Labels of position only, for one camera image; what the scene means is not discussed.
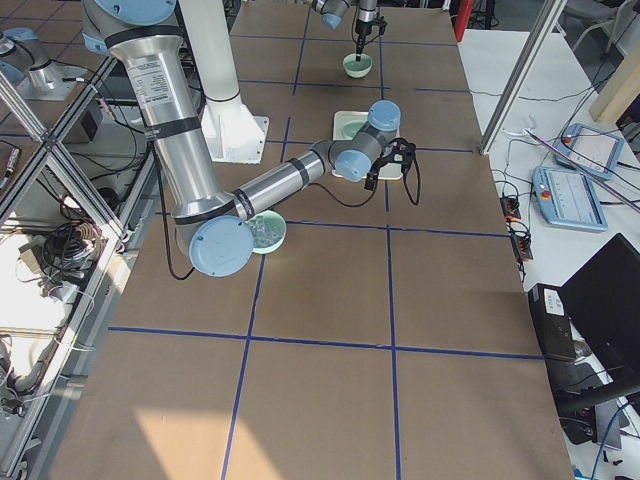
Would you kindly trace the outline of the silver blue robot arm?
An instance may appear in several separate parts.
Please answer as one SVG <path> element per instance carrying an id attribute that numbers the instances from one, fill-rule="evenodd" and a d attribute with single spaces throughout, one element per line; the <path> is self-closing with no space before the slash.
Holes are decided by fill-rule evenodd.
<path id="1" fill-rule="evenodd" d="M 224 277 L 248 262 L 256 214 L 334 170 L 357 182 L 390 151 L 399 107 L 375 102 L 350 140 L 324 140 L 226 191 L 214 160 L 238 158 L 263 131 L 243 104 L 219 1 L 86 1 L 86 46 L 125 67 L 176 206 L 177 243 L 199 272 Z"/>
<path id="2" fill-rule="evenodd" d="M 335 30 L 352 5 L 355 5 L 351 27 L 352 41 L 355 44 L 355 60 L 361 61 L 365 47 L 374 41 L 374 39 L 368 39 L 373 29 L 377 28 L 377 36 L 381 37 L 387 27 L 378 2 L 376 0 L 313 0 L 310 2 L 310 9 L 321 16 L 326 26 Z"/>

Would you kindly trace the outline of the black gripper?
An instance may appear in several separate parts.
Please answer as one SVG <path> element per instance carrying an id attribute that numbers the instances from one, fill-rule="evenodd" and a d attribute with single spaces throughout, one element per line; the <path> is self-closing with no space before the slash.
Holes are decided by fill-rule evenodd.
<path id="1" fill-rule="evenodd" d="M 387 153 L 378 158 L 367 173 L 368 180 L 394 180 L 395 179 L 395 155 Z"/>
<path id="2" fill-rule="evenodd" d="M 359 12 L 355 17 L 353 40 L 356 44 L 355 60 L 360 62 L 364 47 L 369 43 L 367 37 L 374 27 L 378 28 L 378 35 L 382 36 L 386 29 L 386 20 L 379 12 Z"/>

